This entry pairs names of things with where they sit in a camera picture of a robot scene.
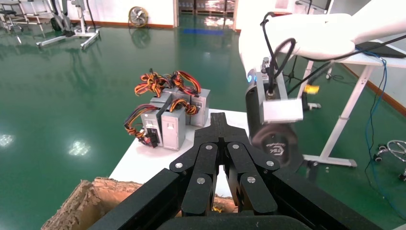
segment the connector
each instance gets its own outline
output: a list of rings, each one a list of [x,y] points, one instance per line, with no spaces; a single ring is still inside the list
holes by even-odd
[[[153,148],[158,146],[158,137],[155,133],[151,132],[145,135],[146,138],[149,138]]]

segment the logo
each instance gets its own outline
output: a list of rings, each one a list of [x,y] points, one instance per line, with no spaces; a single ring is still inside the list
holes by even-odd
[[[283,154],[284,147],[286,146],[286,144],[284,143],[272,143],[272,144],[268,144],[266,145],[267,147],[270,148],[270,153],[275,155],[275,156],[281,156]]]

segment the green floor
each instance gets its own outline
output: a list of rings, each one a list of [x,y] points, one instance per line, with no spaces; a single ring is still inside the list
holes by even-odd
[[[102,28],[102,40],[85,52],[78,49],[79,40],[38,50],[34,43],[40,36],[26,33],[20,37],[23,45],[17,45],[14,36],[0,31],[0,230],[39,229],[81,179],[110,175],[133,141],[123,129],[124,119],[151,96],[134,95],[139,76],[149,68],[185,70],[212,90],[211,108],[245,111],[238,35],[229,30],[221,36],[183,33],[182,28],[222,29],[202,23],[204,18],[184,16],[175,30]],[[298,77],[305,65],[299,59]],[[296,124],[303,154],[321,152],[355,84],[341,66],[333,73],[348,83],[320,79],[320,92],[311,100],[323,108]],[[366,89],[332,152],[355,159],[358,168],[322,166],[317,184],[392,229],[405,221],[370,188],[363,172],[369,160],[364,127],[372,99]],[[388,104],[381,104],[374,121],[376,142],[405,139],[406,119]],[[81,143],[86,154],[74,155],[73,143]],[[387,196],[405,213],[406,184],[397,179],[404,165],[389,157],[376,168]]]

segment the blue cable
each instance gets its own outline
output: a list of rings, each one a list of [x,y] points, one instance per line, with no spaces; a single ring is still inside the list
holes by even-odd
[[[366,127],[365,127],[365,140],[366,140],[366,142],[367,142],[368,153],[369,153],[369,156],[370,156],[370,158],[371,158],[371,150],[370,150],[370,149],[372,148],[372,146],[370,145],[369,140],[368,140],[369,124],[372,125],[372,116],[373,116],[373,114],[375,113],[376,109],[378,108],[378,105],[379,105],[379,103],[380,103],[381,100],[382,100],[383,93],[385,92],[385,87],[386,87],[386,82],[387,82],[387,68],[386,68],[386,60],[383,59],[383,58],[381,58],[379,55],[377,55],[377,54],[375,54],[375,53],[367,52],[367,51],[364,52],[364,53],[365,53],[365,54],[368,54],[368,55],[372,55],[372,56],[374,56],[374,57],[377,57],[377,58],[379,58],[379,59],[382,61],[382,64],[383,64],[383,77],[384,77],[384,84],[383,84],[383,88],[382,88],[382,93],[381,93],[381,95],[379,95],[379,98],[378,98],[378,100],[377,100],[377,102],[376,102],[374,108],[372,109],[372,113],[371,113],[371,115],[370,115],[370,117],[369,117],[369,119],[368,119],[367,125],[366,125]],[[376,169],[375,169],[374,163],[371,164],[371,167],[372,167],[373,178],[374,178],[374,180],[375,180],[375,182],[376,182],[376,184],[377,184],[378,190],[379,190],[379,192],[381,193],[381,195],[384,196],[384,198],[387,200],[387,202],[389,203],[389,205],[393,208],[393,210],[395,210],[395,212],[398,213],[398,215],[399,215],[401,218],[406,219],[406,215],[405,215],[402,211],[400,211],[400,210],[396,207],[396,205],[394,205],[394,204],[387,198],[387,195],[386,195],[385,191],[384,191],[384,190],[382,189],[382,187],[380,186],[379,179],[378,179],[378,176],[377,176],[377,173],[376,173]]]

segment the white desk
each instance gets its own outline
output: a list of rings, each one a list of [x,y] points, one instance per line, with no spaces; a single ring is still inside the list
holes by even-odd
[[[401,49],[398,49],[391,45],[388,45],[388,46],[399,52],[406,54],[406,52]],[[385,57],[384,59],[386,60],[387,67],[406,68],[406,58]],[[362,71],[360,78],[358,78],[357,84],[355,85],[355,88],[352,91],[351,96],[348,99],[348,102],[345,105],[342,114],[338,117],[336,126],[334,126],[334,129],[331,132],[330,137],[328,138],[327,143],[324,146],[323,151],[321,152],[320,156],[304,155],[304,159],[308,160],[308,161],[317,161],[317,162],[326,163],[326,164],[336,164],[336,165],[357,167],[357,163],[352,159],[333,158],[333,157],[329,157],[329,156],[330,156],[330,153],[333,150],[333,147],[336,144],[342,130],[344,129],[345,124],[349,120],[352,109],[354,108],[355,104],[357,103],[358,98],[360,97],[361,92],[364,89],[373,69],[376,66],[383,66],[383,63],[380,59],[378,59],[376,57],[371,57],[371,56],[368,56],[365,54],[356,54],[356,55],[348,57],[344,60],[340,60],[340,61],[338,61],[338,63],[363,65],[364,70]],[[313,62],[309,61],[307,68],[306,68],[306,72],[303,77],[308,76],[310,74],[310,72],[312,71],[312,66],[313,66]],[[303,89],[306,84],[307,84],[307,81],[301,85],[301,88],[300,88],[300,91],[298,94],[298,98],[300,98],[302,96],[302,92],[303,92]]]
[[[245,129],[248,134],[247,114],[242,112],[226,111],[209,109],[209,113],[225,112],[227,123],[230,126],[235,126]],[[206,127],[210,125],[210,114],[206,122]],[[155,149],[147,147],[138,142],[133,141],[131,146],[125,152],[123,158],[115,167],[110,175],[118,181],[134,181],[137,183],[145,183],[155,176],[163,168],[169,168],[169,164],[190,149],[193,146],[194,131],[198,127],[186,126],[186,139],[179,151],[173,151],[157,147]],[[216,193],[219,196],[231,196],[230,189],[226,180],[226,174],[220,167],[217,177]]]

